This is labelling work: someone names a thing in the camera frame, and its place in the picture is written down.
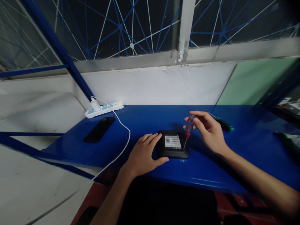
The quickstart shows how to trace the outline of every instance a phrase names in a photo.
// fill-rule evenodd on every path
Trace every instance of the power strip socket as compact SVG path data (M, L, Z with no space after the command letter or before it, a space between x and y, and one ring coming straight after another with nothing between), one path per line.
M85 112L85 117L90 119L90 118L93 118L95 116L99 116L99 115L102 115L102 114L105 114L105 113L109 113L112 110L116 111L116 110L119 110L119 109L122 109L122 108L124 108L122 102L114 102L114 103L110 103L108 105L101 106L99 111L95 111L94 109L89 109L88 111Z

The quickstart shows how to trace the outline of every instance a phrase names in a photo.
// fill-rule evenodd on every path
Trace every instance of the hand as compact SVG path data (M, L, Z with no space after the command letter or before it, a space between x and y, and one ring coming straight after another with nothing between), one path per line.
M126 170L126 173L132 176L134 179L137 176L143 175L154 170L156 167L169 161L168 157L161 157L158 160L152 159L152 152L154 146L158 140L162 137L162 134L145 134L141 137L132 152L129 155L127 162L122 167Z
M196 116L193 119L193 128L197 128L200 131L202 141L210 150L220 155L230 151L225 143L221 125L209 113L191 111L190 114ZM184 120L189 121L189 116L184 118Z

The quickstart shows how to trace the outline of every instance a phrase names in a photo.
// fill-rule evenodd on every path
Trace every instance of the finger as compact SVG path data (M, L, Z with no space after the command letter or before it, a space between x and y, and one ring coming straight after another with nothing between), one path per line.
M213 124L216 122L216 120L208 112L190 111L190 114L197 116L202 121L205 120Z
M145 134L142 139L141 139L141 142L140 143L143 143L145 140L147 140L148 137L150 137L152 134Z
M186 130L187 126L188 126L188 125L184 125L184 126L183 126L183 129Z
M158 133L151 135L150 137L148 137L148 139L145 141L145 143L149 144L157 135L158 135Z
M137 144L139 144L141 141L142 141L142 138L143 137L140 137L140 139L137 141Z
M194 118L193 122L194 122L196 128L200 131L201 135L204 135L206 132L208 132L205 129L203 123L198 118Z
M151 153L153 152L154 146L156 145L156 143L159 141L159 139L162 137L162 134L158 134L155 138L153 138L153 140L150 143L151 146Z
M154 165L155 167L161 166L162 164L164 164L165 162L168 162L169 158L168 157L161 157L158 160L154 161Z

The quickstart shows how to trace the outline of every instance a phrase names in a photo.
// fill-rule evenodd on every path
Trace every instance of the green screwdriver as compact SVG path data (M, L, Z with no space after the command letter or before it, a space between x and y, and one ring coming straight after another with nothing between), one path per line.
M211 114L211 115L215 118L215 120L216 120L219 124L221 124L221 127L222 127L223 130L225 130L225 131L227 131L227 132L232 132L232 131L234 131L233 126L231 126L229 123L225 122L224 120L221 120L220 117L215 117L213 114Z

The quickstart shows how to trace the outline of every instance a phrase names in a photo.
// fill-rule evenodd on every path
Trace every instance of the label sticker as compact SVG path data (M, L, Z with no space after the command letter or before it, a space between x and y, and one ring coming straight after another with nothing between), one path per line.
M181 149L179 136L165 135L165 146L166 148L178 148Z

